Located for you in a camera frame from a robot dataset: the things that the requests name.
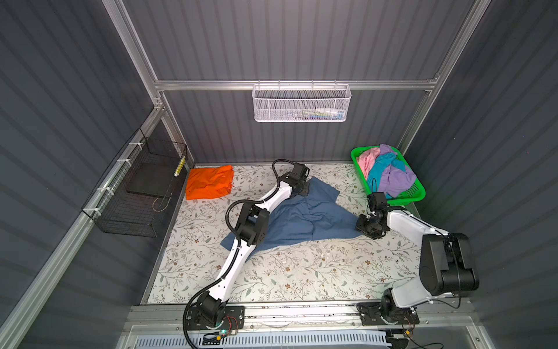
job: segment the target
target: pile of clothes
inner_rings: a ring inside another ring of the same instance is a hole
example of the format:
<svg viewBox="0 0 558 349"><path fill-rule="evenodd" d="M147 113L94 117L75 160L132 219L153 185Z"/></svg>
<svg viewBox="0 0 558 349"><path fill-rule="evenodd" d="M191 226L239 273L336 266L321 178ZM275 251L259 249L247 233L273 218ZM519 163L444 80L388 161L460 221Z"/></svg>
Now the pile of clothes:
<svg viewBox="0 0 558 349"><path fill-rule="evenodd" d="M396 198L415 183L417 176L387 144L373 147L357 158L357 163L372 192L384 192L386 198Z"/></svg>

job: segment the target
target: white mesh basket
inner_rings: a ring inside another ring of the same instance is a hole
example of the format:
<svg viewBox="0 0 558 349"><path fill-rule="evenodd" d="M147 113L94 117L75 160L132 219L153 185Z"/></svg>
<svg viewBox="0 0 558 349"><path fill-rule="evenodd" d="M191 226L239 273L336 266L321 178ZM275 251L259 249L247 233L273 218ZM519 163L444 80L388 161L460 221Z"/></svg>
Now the white mesh basket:
<svg viewBox="0 0 558 349"><path fill-rule="evenodd" d="M350 102L349 85L331 88L264 88L254 85L258 122L343 122Z"/></svg>

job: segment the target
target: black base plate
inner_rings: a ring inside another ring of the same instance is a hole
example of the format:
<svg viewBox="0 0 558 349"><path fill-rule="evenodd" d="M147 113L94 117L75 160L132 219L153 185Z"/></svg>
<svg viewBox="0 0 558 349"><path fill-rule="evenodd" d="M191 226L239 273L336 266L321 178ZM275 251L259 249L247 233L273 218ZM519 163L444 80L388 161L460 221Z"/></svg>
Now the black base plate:
<svg viewBox="0 0 558 349"><path fill-rule="evenodd" d="M231 323L229 324L227 316L231 318L235 318L236 321L231 319ZM186 329L188 331L196 331L199 329L209 329L205 326L203 322L201 322L201 316L198 313L198 309L196 307L191 307L188 310L188 314L186 315ZM215 331L219 329L241 329L244 327L244 307L237 306L237 307L225 307L225 320L223 323L215 329Z"/></svg>
<svg viewBox="0 0 558 349"><path fill-rule="evenodd" d="M358 303L357 308L362 310L359 316L363 326L380 326L388 324L382 320L379 302ZM413 313L410 309L405 309L402 310L400 314L394 315L393 318L387 318L386 321L390 322L389 324L397 325L408 325L409 323L418 324L420 322L418 317L419 316L416 312Z"/></svg>

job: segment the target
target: floral tablecloth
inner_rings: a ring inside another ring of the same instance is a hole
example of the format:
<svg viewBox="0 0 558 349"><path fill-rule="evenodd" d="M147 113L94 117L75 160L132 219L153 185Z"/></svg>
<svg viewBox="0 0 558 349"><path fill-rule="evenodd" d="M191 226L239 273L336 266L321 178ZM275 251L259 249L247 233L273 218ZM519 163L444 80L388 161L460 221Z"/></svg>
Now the floral tablecloth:
<svg viewBox="0 0 558 349"><path fill-rule="evenodd" d="M278 165L284 173L291 166ZM337 203L358 215L366 209L353 165L309 165L310 176L340 191ZM230 195L184 200L172 230L149 303L186 303L215 279L229 251L224 212L237 199L259 199L275 184L271 166L235 166ZM240 205L231 214L233 225ZM380 240L309 241L255 253L244 265L231 302L377 299L383 291L414 278L420 250L395 231Z"/></svg>

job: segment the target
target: pink cloth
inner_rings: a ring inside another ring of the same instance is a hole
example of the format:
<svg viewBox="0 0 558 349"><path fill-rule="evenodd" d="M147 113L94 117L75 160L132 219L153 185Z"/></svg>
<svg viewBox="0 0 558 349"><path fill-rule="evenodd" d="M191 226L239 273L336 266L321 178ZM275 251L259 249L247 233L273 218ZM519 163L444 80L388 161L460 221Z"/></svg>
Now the pink cloth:
<svg viewBox="0 0 558 349"><path fill-rule="evenodd" d="M357 158L357 163L364 175L364 179L368 180L368 173L372 170L372 167L374 167L378 155L380 155L380 148L375 147L368 149Z"/></svg>

